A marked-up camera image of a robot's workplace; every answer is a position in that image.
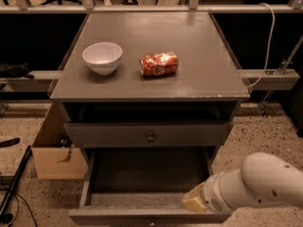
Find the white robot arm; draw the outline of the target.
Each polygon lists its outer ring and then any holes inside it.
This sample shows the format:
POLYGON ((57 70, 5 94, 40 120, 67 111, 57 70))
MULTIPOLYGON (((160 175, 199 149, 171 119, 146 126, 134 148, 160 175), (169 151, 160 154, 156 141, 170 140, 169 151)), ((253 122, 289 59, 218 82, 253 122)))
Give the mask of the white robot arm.
POLYGON ((273 154, 247 156, 237 169, 211 175, 182 199, 187 210, 230 214, 242 207, 303 208, 303 172, 273 154))

